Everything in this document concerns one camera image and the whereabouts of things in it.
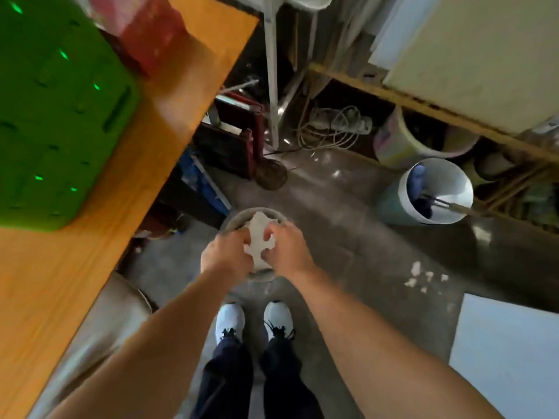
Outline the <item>person's right hand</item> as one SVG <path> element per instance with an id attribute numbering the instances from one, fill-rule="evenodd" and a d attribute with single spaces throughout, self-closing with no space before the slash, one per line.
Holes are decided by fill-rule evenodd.
<path id="1" fill-rule="evenodd" d="M 293 223 L 270 222 L 264 230 L 264 240 L 274 239 L 272 248 L 265 248 L 261 258 L 275 273 L 291 283 L 318 270 L 312 259 L 302 231 Z"/>

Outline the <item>white paper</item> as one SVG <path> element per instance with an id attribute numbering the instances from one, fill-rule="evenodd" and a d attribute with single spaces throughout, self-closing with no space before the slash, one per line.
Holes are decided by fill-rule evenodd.
<path id="1" fill-rule="evenodd" d="M 251 271 L 253 274 L 260 273 L 265 270 L 271 269 L 271 267 L 261 258 L 261 252 L 265 248 L 263 234 L 264 229 L 269 224 L 269 222 L 277 221 L 277 219 L 273 219 L 268 217 L 264 212 L 257 211 L 249 220 L 245 223 L 244 227 L 250 231 L 251 236 L 251 244 L 250 246 L 245 246 L 245 250 L 247 253 L 251 254 L 254 261 L 254 266 Z"/>

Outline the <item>person's left forearm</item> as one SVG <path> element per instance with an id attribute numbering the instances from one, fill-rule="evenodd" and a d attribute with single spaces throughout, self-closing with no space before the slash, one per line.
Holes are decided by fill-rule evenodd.
<path id="1" fill-rule="evenodd" d="M 173 419 L 213 319 L 243 276 L 224 264 L 207 267 L 47 419 Z"/>

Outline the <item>person's right forearm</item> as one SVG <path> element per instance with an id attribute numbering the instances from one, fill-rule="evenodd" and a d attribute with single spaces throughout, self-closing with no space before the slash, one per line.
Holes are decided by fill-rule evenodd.
<path id="1" fill-rule="evenodd" d="M 313 262 L 276 268 L 303 296 L 367 419 L 504 419 L 461 375 L 414 345 Z"/>

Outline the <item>grey round waste bin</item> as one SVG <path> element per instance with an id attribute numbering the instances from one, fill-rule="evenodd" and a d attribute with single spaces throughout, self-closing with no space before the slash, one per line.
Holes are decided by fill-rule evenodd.
<path id="1" fill-rule="evenodd" d="M 245 223 L 251 220 L 251 218 L 257 211 L 262 211 L 268 217 L 277 219 L 278 223 L 288 220 L 288 218 L 284 214 L 271 208 L 264 208 L 264 207 L 247 208 L 231 214 L 231 216 L 228 217 L 224 222 L 224 224 L 221 226 L 220 232 L 229 232 L 229 231 L 237 230 L 239 228 L 245 228 L 244 227 Z M 255 282 L 269 282 L 269 281 L 273 281 L 274 279 L 276 279 L 276 273 L 273 271 L 272 268 L 257 274 L 253 274 L 251 272 L 248 274 L 248 280 L 255 281 Z"/>

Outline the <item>person's white shoe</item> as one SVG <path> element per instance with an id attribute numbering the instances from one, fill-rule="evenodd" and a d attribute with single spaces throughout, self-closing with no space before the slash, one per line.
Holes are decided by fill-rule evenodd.
<path id="1" fill-rule="evenodd" d="M 263 322 L 268 343 L 271 343 L 275 338 L 283 338 L 288 341 L 295 338 L 296 330 L 291 311 L 286 303 L 281 301 L 269 302 L 264 310 Z"/>
<path id="2" fill-rule="evenodd" d="M 242 306 L 237 302 L 223 304 L 216 316 L 216 343 L 219 344 L 224 339 L 243 342 L 244 326 L 245 313 Z"/>

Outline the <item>person's right white shoe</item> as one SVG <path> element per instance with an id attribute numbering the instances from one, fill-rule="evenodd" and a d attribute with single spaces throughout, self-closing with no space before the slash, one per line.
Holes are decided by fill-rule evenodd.
<path id="1" fill-rule="evenodd" d="M 269 302 L 264 310 L 263 322 L 268 343 L 271 343 L 275 338 L 283 338 L 288 341 L 295 338 L 296 330 L 291 311 L 286 303 L 281 301 Z"/>

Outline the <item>dark red crate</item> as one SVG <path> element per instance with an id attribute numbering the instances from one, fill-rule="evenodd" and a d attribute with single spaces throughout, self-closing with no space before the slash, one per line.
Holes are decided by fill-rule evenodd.
<path id="1" fill-rule="evenodd" d="M 252 180 L 263 160 L 265 109 L 240 94 L 216 96 L 192 138 L 206 165 Z"/>

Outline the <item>person's dark trousers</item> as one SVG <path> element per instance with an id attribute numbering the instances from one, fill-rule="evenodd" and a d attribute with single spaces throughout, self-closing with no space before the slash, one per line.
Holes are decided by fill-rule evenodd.
<path id="1" fill-rule="evenodd" d="M 291 337 L 275 329 L 260 359 L 265 376 L 264 419 L 324 419 L 313 392 L 304 384 Z M 206 364 L 190 419 L 248 419 L 254 382 L 253 360 L 247 346 L 223 332 Z"/>

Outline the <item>blue cloth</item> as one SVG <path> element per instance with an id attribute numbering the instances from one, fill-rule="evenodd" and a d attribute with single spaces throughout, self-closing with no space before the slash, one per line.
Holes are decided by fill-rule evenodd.
<path id="1" fill-rule="evenodd" d="M 423 194 L 425 187 L 426 167 L 422 163 L 414 165 L 409 171 L 406 191 L 413 208 L 426 219 L 433 215 L 433 201 Z"/>

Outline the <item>grey chair seat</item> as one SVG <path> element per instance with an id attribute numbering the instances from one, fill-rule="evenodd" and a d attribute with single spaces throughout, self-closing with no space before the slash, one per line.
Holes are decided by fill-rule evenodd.
<path id="1" fill-rule="evenodd" d="M 142 292 L 112 272 L 27 419 L 45 419 L 116 353 L 152 312 Z"/>

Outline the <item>green plastic crate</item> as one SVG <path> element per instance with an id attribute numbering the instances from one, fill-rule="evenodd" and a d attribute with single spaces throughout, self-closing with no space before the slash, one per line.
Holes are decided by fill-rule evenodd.
<path id="1" fill-rule="evenodd" d="M 72 221 L 139 100 L 74 0 L 0 0 L 0 227 Z"/>

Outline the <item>red box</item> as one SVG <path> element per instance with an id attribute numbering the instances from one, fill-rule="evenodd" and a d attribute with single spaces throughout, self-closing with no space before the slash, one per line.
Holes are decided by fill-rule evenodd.
<path id="1" fill-rule="evenodd" d="M 120 60 L 135 72 L 153 75 L 186 33 L 169 0 L 87 0 L 87 14 Z"/>

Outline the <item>white flat board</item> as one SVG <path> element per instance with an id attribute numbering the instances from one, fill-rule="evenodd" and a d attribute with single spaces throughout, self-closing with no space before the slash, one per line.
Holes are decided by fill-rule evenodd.
<path id="1" fill-rule="evenodd" d="M 559 419 L 559 314 L 465 294 L 449 365 L 505 419 Z"/>

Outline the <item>cream board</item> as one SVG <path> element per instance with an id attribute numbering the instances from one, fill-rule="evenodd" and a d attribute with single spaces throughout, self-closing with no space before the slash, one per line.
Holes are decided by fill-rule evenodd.
<path id="1" fill-rule="evenodd" d="M 559 114 L 559 0 L 441 0 L 384 85 L 509 134 Z"/>

